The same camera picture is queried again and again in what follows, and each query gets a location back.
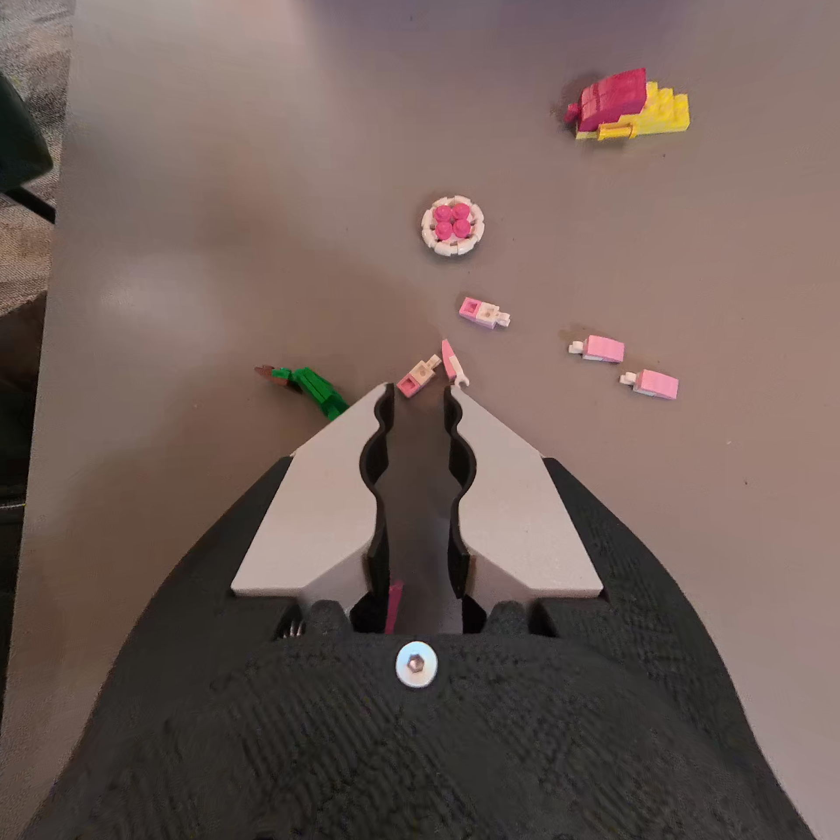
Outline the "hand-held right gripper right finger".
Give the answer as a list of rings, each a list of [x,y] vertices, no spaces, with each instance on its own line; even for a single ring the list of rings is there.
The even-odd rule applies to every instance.
[[[595,599],[603,591],[540,452],[457,386],[444,391],[455,596],[485,613],[500,602]]]

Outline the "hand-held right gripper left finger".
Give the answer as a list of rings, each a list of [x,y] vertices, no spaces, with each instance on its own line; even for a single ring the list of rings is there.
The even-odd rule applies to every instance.
[[[381,383],[293,452],[232,580],[236,596],[332,601],[348,614],[372,591],[377,496],[363,452],[392,403],[392,384]]]

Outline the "green lego stem assembly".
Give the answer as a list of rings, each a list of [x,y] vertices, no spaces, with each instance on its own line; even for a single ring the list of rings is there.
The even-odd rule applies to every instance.
[[[283,385],[287,389],[311,398],[318,406],[321,414],[330,422],[350,408],[350,405],[335,389],[334,385],[309,367],[292,370],[287,367],[264,364],[256,366],[254,370],[258,375],[271,382]]]

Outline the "pink lego brick with clip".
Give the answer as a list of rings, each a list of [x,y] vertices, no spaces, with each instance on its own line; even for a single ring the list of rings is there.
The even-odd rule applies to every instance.
[[[433,354],[428,360],[417,362],[414,367],[395,385],[406,399],[414,397],[435,377],[441,359]]]

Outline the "pink lego slope with clip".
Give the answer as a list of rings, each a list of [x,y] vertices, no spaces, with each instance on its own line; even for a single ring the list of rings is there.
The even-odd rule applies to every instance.
[[[674,401],[679,391],[679,380],[658,371],[642,370],[638,373],[625,372],[619,376],[619,383],[633,392],[668,401]]]
[[[591,334],[583,341],[571,342],[568,352],[580,355],[587,361],[620,364],[624,361],[625,344],[615,339]]]

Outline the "pink white lego clip piece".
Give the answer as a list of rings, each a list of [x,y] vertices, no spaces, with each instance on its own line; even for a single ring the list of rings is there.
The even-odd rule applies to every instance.
[[[511,322],[510,314],[500,310],[498,305],[471,297],[463,300],[458,315],[486,329],[506,329]]]

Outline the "round white magenta lego flower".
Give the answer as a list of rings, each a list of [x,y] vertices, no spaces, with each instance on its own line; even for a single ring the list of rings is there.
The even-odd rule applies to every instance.
[[[425,246],[438,256],[465,256],[483,239],[486,219],[479,204],[466,196],[443,196],[423,214],[420,226]]]

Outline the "magenta yellow lego assembly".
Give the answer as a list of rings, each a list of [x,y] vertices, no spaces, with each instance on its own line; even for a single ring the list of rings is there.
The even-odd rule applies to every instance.
[[[683,133],[690,126],[690,105],[685,93],[660,87],[645,68],[637,68],[586,87],[567,107],[563,123],[577,140],[597,142]]]

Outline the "black chair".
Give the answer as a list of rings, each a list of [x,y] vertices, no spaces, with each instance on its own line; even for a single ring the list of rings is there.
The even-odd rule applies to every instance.
[[[44,135],[14,85],[2,75],[1,194],[49,224],[55,224],[55,208],[25,187],[53,168]]]

